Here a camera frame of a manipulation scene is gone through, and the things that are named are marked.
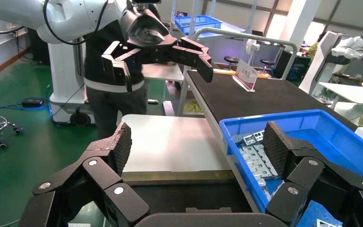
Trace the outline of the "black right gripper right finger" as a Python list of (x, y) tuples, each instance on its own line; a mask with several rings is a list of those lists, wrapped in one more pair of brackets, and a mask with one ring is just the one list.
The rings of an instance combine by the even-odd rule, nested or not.
[(327, 160), (310, 142), (266, 124), (264, 151), (282, 184), (266, 214), (295, 227), (311, 201), (322, 205), (345, 227), (363, 227), (363, 176)]

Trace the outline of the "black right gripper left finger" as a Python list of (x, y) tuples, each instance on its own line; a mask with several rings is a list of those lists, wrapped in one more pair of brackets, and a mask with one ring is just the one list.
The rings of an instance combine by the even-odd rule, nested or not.
[(131, 145), (125, 122), (112, 136), (91, 142), (76, 162), (33, 188), (19, 226), (66, 227), (91, 202), (112, 225), (135, 226), (150, 208), (121, 176)]

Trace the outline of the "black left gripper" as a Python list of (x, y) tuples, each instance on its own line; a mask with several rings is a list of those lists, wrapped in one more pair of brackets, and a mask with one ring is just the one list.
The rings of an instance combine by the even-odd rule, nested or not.
[(186, 37), (177, 41), (150, 10), (125, 10), (120, 28), (127, 45), (114, 41), (101, 58), (105, 74), (113, 77), (115, 83), (123, 84), (126, 92), (138, 90), (145, 84), (141, 73), (130, 71), (138, 64), (172, 60), (196, 68), (207, 83), (212, 81), (214, 68), (208, 54), (209, 48)]

